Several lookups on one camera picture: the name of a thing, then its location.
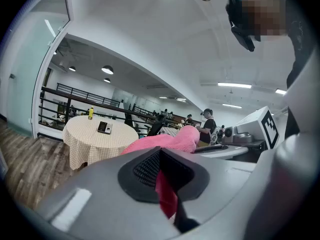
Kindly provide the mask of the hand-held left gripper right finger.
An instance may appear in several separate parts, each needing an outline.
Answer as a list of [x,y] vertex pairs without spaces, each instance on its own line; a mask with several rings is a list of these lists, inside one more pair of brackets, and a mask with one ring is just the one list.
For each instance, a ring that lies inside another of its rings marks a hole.
[[255,164],[209,158],[172,148],[162,148],[161,170],[174,173],[169,180],[177,191],[174,236],[164,240],[245,240],[253,208],[240,193]]

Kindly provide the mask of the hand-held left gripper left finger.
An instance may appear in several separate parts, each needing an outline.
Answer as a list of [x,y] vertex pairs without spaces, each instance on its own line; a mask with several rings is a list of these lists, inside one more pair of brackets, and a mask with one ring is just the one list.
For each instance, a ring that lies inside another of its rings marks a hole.
[[118,172],[142,149],[95,162],[47,194],[36,212],[59,232],[80,240],[170,240],[181,233],[158,203],[139,202],[120,186]]

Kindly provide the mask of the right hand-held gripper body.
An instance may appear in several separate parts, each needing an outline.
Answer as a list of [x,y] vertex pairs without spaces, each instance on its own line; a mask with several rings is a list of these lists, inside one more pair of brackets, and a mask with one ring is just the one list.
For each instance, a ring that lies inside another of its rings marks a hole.
[[265,106],[235,126],[227,127],[215,143],[198,147],[194,153],[208,158],[257,163],[263,151],[277,146],[279,137],[272,113]]

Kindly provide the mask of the dark calculator device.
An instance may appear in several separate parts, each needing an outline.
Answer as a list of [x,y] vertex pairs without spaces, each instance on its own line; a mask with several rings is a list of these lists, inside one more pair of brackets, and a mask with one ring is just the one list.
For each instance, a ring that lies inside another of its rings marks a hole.
[[97,128],[97,132],[110,135],[112,131],[112,127],[113,127],[112,123],[100,121]]

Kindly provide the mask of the pink cloth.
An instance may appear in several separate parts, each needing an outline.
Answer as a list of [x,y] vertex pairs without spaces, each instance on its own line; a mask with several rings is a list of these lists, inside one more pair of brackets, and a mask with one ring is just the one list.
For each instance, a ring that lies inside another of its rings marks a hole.
[[[198,130],[193,126],[185,126],[175,136],[159,134],[138,139],[124,149],[121,154],[124,155],[138,150],[154,148],[156,146],[194,153],[199,140],[200,133]],[[155,191],[159,197],[161,210],[166,217],[171,220],[175,216],[177,210],[178,197],[161,171],[156,178]]]

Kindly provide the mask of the round table checkered beige tablecloth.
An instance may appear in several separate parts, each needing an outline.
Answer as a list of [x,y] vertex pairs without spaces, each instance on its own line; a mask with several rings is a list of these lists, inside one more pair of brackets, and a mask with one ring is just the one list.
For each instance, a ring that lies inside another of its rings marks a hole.
[[[98,132],[100,122],[112,125],[110,134]],[[69,166],[74,171],[83,163],[91,165],[119,156],[139,136],[123,122],[100,116],[90,120],[87,115],[81,115],[66,123],[62,139],[69,146]]]

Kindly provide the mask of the person's black shirt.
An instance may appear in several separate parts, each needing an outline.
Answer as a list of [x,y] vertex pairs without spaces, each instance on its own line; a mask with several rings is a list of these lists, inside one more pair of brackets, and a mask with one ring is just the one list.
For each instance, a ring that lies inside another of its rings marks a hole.
[[305,67],[317,43],[317,38],[313,29],[302,18],[290,20],[287,35],[292,42],[295,57],[292,70],[286,79],[286,86],[289,89]]

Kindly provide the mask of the red checkered tablecloth table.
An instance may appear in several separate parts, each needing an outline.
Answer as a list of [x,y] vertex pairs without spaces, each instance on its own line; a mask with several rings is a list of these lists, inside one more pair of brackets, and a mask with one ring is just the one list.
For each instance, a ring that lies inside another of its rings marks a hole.
[[179,130],[174,127],[162,127],[159,131],[159,134],[170,135],[175,137],[178,134]]

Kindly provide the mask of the black office chair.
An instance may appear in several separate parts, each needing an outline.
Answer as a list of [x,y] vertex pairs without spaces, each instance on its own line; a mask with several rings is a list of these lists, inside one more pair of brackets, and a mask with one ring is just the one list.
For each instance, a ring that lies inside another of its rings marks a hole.
[[148,131],[147,137],[155,136],[159,133],[161,128],[165,123],[166,117],[163,114],[159,114],[156,116],[154,123],[152,124],[151,128]]

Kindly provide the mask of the black metal railing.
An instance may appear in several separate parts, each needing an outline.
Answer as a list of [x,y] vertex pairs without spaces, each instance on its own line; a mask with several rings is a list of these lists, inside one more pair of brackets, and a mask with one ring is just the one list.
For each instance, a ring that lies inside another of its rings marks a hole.
[[42,86],[38,106],[38,123],[62,131],[67,122],[77,116],[93,115],[125,123],[133,127],[139,136],[146,136],[156,117],[149,111],[124,102],[58,83],[55,89]]

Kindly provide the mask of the frosted glass door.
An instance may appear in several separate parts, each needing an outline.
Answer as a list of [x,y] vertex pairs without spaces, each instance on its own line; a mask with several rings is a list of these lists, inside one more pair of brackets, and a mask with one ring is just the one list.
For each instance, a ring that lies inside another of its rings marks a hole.
[[0,42],[0,116],[34,135],[34,92],[42,64],[70,21],[67,0],[27,0]]

